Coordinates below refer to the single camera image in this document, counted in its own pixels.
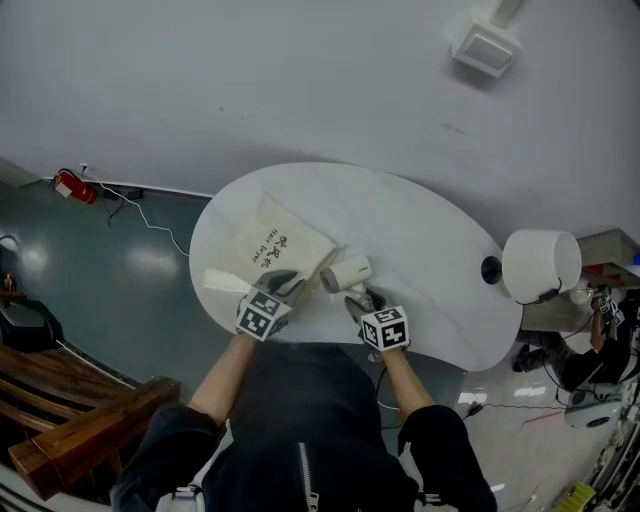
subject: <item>oval tabletop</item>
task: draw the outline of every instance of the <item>oval tabletop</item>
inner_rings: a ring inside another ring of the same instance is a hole
[[[277,165],[243,176],[202,212],[191,240],[191,279],[211,317],[235,332],[243,293],[205,288],[225,245],[255,212],[262,192],[345,245],[345,257],[365,255],[370,284],[404,306],[412,352],[469,371],[497,364],[518,333],[522,307],[502,282],[486,284],[480,266],[502,255],[473,219],[442,197],[398,176],[341,164]],[[296,342],[362,343],[343,306],[343,294],[319,286],[276,338]]]

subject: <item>white box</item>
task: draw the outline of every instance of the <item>white box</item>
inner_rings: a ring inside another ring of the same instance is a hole
[[[520,50],[520,43],[511,33],[473,12],[451,43],[454,59],[496,78],[513,63]]]
[[[409,345],[409,324],[402,306],[376,311],[360,317],[362,338],[378,350]]]

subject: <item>wooden armrest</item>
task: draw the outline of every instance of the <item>wooden armrest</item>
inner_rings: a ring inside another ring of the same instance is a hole
[[[179,396],[180,383],[155,378],[107,405],[11,447],[11,460],[31,489],[47,500],[144,432],[156,409]]]

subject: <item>wall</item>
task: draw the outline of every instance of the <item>wall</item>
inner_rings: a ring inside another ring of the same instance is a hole
[[[39,181],[37,176],[0,157],[0,181],[12,187],[23,187]]]
[[[0,154],[42,176],[215,193],[259,167],[412,178],[503,241],[519,227],[640,241],[640,10],[530,0],[493,81],[448,40],[492,0],[4,0]]]

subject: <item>cord on floor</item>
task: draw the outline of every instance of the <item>cord on floor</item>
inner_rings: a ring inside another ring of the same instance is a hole
[[[87,166],[86,166],[86,165],[83,165],[83,166],[82,166],[82,174],[81,174],[82,178],[81,178],[81,181],[83,181],[84,183],[86,183],[86,181],[84,180],[84,175],[85,175],[85,172],[86,172],[86,171],[87,171]],[[142,217],[142,220],[143,220],[143,221],[144,221],[144,223],[146,224],[147,228],[149,228],[149,229],[157,229],[157,230],[159,230],[159,231],[167,231],[167,232],[169,233],[169,235],[171,235],[171,241],[173,242],[173,245],[175,245],[175,246],[176,246],[176,248],[178,249],[178,251],[179,251],[181,254],[183,254],[184,256],[189,257],[189,253],[188,253],[188,252],[185,252],[185,251],[182,249],[182,247],[180,247],[180,244],[178,244],[178,242],[176,241],[175,236],[173,235],[173,230],[171,230],[171,229],[169,229],[169,228],[163,228],[162,226],[154,226],[154,225],[152,225],[152,224],[149,224],[149,221],[147,220],[147,217],[145,217],[144,212],[142,211],[142,207],[141,207],[138,203],[136,203],[136,202],[134,202],[134,201],[131,201],[130,199],[128,199],[127,197],[123,196],[122,194],[119,194],[118,192],[116,192],[116,191],[115,191],[115,190],[113,190],[112,188],[109,188],[109,187],[105,186],[105,185],[104,185],[104,184],[103,184],[99,179],[97,179],[97,178],[95,178],[95,177],[93,177],[93,178],[92,178],[92,180],[93,180],[93,181],[95,181],[98,185],[100,185],[104,190],[108,190],[108,191],[109,191],[109,192],[111,192],[112,194],[114,194],[114,195],[116,195],[116,196],[120,197],[120,198],[123,200],[123,203],[122,203],[123,205],[124,205],[124,201],[126,201],[127,203],[130,203],[130,204],[132,204],[133,206],[135,206],[136,208],[138,208],[138,211],[140,212],[140,216]],[[114,215],[116,215],[116,214],[118,213],[118,211],[119,211],[121,208],[122,208],[122,206],[120,206],[120,208],[118,208],[118,210],[116,210],[116,211],[115,211],[115,212],[113,212],[113,213],[109,212],[109,221],[108,221],[108,222],[109,222],[109,227],[111,227],[111,223],[110,223],[111,219],[113,218],[113,216],[114,216]]]

